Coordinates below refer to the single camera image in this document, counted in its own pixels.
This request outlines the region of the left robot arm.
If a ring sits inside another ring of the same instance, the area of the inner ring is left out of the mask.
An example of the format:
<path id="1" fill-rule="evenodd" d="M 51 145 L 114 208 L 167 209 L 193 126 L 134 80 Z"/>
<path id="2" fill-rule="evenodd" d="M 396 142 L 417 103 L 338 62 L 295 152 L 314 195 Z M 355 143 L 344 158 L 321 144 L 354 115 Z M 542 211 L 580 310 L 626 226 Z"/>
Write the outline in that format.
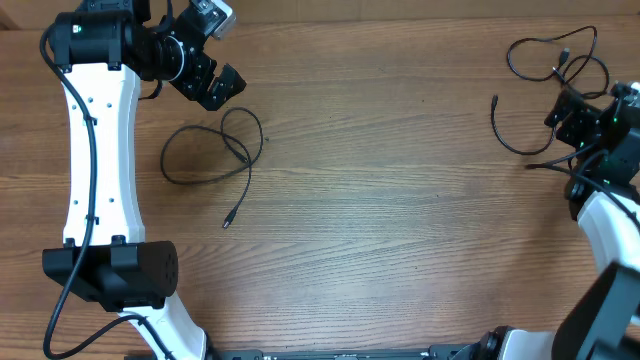
<path id="1" fill-rule="evenodd" d="M 213 359 L 207 332 L 178 292 L 178 256 L 145 235 L 136 191 L 134 124 L 143 82 L 169 83 L 216 111 L 245 88 L 204 50 L 234 25 L 221 0 L 192 0 L 152 25 L 146 1 L 84 1 L 58 14 L 40 52 L 60 80 L 70 123 L 70 198 L 62 245 L 42 254 L 62 295 L 131 324 L 156 359 Z"/>

